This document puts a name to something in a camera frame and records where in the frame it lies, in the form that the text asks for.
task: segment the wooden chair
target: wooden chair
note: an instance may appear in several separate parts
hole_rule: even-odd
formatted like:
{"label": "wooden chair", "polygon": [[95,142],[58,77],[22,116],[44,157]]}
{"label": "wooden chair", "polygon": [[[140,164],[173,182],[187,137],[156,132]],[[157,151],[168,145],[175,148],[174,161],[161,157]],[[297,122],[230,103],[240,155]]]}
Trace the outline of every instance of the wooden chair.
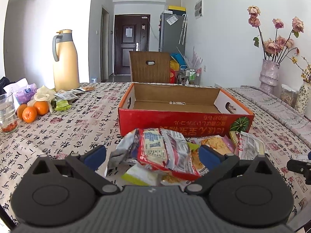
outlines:
{"label": "wooden chair", "polygon": [[130,51],[131,81],[141,83],[169,83],[169,53]]}

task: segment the door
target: door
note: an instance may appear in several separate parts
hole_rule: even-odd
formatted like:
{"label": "door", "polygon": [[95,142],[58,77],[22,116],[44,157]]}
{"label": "door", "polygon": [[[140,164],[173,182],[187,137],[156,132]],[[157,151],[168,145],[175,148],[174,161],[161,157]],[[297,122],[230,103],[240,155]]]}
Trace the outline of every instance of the door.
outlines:
{"label": "door", "polygon": [[115,16],[115,75],[130,74],[129,51],[149,50],[149,21],[150,15]]}
{"label": "door", "polygon": [[102,8],[101,24],[100,24],[100,81],[108,79],[109,63],[108,63],[108,40],[109,40],[109,13]]}

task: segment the blue gripper pad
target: blue gripper pad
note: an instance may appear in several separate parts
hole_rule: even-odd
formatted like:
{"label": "blue gripper pad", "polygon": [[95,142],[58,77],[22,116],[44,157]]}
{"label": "blue gripper pad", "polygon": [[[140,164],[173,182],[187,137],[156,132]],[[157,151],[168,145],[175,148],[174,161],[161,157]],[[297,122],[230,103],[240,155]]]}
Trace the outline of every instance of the blue gripper pad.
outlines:
{"label": "blue gripper pad", "polygon": [[80,157],[80,161],[87,167],[96,171],[106,160],[106,147],[99,145],[93,150],[87,152]]}
{"label": "blue gripper pad", "polygon": [[198,150],[201,163],[209,171],[213,170],[225,160],[225,157],[223,155],[219,154],[207,145],[200,146]]}

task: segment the yellow flower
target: yellow flower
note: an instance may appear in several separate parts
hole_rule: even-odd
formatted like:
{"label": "yellow flower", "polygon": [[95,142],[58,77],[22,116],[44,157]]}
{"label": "yellow flower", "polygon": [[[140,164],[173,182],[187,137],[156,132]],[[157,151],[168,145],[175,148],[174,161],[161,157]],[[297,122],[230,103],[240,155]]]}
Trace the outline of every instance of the yellow flower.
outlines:
{"label": "yellow flower", "polygon": [[298,62],[297,58],[294,57],[294,56],[291,58],[291,60],[292,60],[292,62],[293,62],[294,64],[296,64],[296,63]]}

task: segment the yellow thermos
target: yellow thermos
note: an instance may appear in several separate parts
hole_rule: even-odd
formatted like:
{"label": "yellow thermos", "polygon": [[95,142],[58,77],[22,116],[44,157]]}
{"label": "yellow thermos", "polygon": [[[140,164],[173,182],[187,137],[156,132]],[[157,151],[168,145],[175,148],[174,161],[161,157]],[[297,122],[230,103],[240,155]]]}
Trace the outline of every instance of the yellow thermos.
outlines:
{"label": "yellow thermos", "polygon": [[56,91],[71,90],[80,86],[78,54],[73,43],[72,30],[57,32],[52,43],[54,56],[53,71]]}

